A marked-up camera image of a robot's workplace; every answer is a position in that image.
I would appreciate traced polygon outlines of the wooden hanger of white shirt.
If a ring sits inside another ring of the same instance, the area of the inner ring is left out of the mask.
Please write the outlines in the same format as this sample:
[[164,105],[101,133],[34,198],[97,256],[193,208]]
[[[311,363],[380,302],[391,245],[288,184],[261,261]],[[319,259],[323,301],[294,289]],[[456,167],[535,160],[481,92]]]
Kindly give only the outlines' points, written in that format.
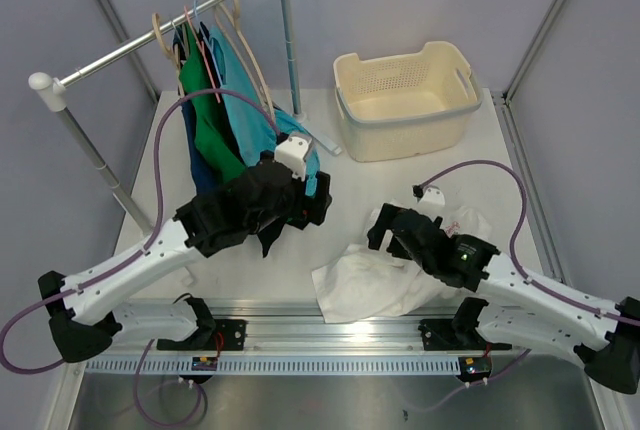
[[260,65],[249,45],[241,27],[239,0],[231,0],[232,9],[224,3],[213,8],[216,26],[231,46],[233,53],[246,72],[251,86],[258,97],[258,102],[267,113],[269,121],[276,123],[275,109],[271,93],[266,84]]

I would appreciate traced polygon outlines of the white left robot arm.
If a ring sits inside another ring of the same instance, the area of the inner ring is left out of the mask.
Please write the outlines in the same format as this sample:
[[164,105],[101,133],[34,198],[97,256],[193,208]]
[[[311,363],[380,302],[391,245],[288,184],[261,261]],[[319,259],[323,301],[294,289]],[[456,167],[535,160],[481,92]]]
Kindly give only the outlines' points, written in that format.
[[38,286],[62,360],[78,363],[114,345],[153,340],[161,351],[211,350],[218,325],[201,298],[174,304],[132,303],[130,297],[175,270],[258,237],[269,252],[282,229],[323,224],[331,178],[316,175],[316,191],[284,164],[265,159],[241,176],[195,196],[145,242],[86,271],[51,271]]

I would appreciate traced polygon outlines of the white t shirt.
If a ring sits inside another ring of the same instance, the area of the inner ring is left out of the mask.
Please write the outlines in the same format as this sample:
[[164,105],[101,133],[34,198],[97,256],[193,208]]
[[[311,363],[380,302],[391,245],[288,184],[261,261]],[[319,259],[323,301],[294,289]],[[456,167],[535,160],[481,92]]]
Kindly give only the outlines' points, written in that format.
[[432,300],[462,294],[412,261],[395,258],[384,249],[369,249],[364,236],[340,257],[313,270],[311,278],[327,324],[402,316]]

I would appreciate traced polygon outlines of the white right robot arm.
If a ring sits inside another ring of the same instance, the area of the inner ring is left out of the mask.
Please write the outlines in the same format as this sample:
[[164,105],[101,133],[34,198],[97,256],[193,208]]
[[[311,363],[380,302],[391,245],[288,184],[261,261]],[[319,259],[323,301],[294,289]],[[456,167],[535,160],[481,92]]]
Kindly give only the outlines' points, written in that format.
[[449,236],[440,223],[384,204],[367,240],[369,248],[385,249],[446,286],[469,291],[451,321],[455,342],[555,355],[612,391],[637,393],[638,300],[615,303],[520,270],[494,245],[468,234]]

